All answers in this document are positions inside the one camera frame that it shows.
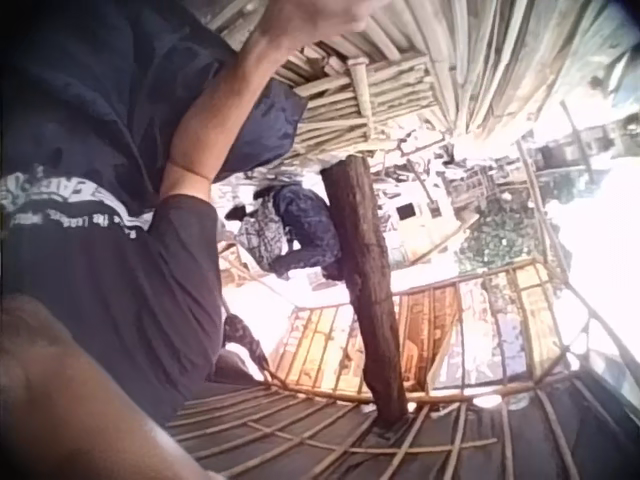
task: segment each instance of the green foliage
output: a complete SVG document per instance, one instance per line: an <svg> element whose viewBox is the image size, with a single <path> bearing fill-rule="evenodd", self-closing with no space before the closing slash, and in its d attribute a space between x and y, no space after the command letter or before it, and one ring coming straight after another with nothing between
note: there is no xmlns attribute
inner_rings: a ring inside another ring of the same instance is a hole
<svg viewBox="0 0 640 480"><path fill-rule="evenodd" d="M456 258L460 273L500 267L539 253L535 212L525 195L489 199Z"/></svg>

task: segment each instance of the bamboo ceiling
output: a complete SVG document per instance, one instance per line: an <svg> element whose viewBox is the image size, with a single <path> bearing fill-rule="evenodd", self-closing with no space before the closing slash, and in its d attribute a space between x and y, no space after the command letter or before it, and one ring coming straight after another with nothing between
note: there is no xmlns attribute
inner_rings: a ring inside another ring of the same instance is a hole
<svg viewBox="0 0 640 480"><path fill-rule="evenodd" d="M218 2L205 23L238 49L265 2ZM639 38L603 0L392 0L278 71L309 99L289 160L384 148L389 122L418 113L444 138L510 144Z"/></svg>

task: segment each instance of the hand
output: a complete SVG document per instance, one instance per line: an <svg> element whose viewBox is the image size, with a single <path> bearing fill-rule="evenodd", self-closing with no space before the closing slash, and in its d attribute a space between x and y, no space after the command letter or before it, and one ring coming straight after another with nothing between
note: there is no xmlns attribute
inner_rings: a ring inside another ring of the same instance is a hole
<svg viewBox="0 0 640 480"><path fill-rule="evenodd" d="M285 50L364 29L388 0L269 0L256 32Z"/></svg>

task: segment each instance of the navy t-shirt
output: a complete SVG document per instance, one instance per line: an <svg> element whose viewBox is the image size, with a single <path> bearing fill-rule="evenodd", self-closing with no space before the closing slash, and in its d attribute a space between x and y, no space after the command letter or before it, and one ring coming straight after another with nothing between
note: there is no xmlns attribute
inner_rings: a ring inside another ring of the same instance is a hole
<svg viewBox="0 0 640 480"><path fill-rule="evenodd" d="M2 292L42 302L159 423L211 372L222 343L217 215L186 195L153 215L82 178L0 180Z"/></svg>

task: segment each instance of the white graphic print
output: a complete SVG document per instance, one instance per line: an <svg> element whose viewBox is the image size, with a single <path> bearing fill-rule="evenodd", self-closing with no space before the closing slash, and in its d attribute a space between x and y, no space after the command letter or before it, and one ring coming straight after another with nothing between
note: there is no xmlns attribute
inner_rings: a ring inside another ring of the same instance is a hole
<svg viewBox="0 0 640 480"><path fill-rule="evenodd" d="M14 173L0 179L0 206L10 213L33 200L54 200L61 203L100 202L114 209L117 215L94 214L92 216L70 218L52 209L46 214L50 220L60 222L66 228L88 227L90 225L108 226L111 222L119 224L131 238L136 234L132 227L149 228L153 212L133 217L125 206L104 188L90 180L77 177L46 178L35 175ZM11 225L42 224L42 213L20 213L11 220Z"/></svg>

